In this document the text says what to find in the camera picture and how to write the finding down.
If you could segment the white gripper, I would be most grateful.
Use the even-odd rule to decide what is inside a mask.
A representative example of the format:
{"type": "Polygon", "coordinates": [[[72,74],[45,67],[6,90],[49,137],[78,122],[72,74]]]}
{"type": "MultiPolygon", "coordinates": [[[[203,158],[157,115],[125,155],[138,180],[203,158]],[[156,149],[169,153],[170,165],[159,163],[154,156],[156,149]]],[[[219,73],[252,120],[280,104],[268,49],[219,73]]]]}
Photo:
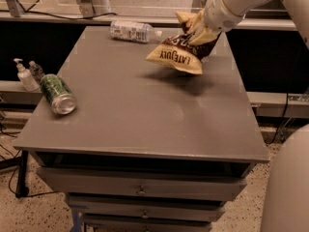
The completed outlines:
{"type": "Polygon", "coordinates": [[[190,35],[191,45],[210,43],[217,39],[219,32],[232,30],[243,19],[242,15],[234,14],[224,0],[207,0],[204,10],[176,12],[176,16],[183,32],[190,35]]]}

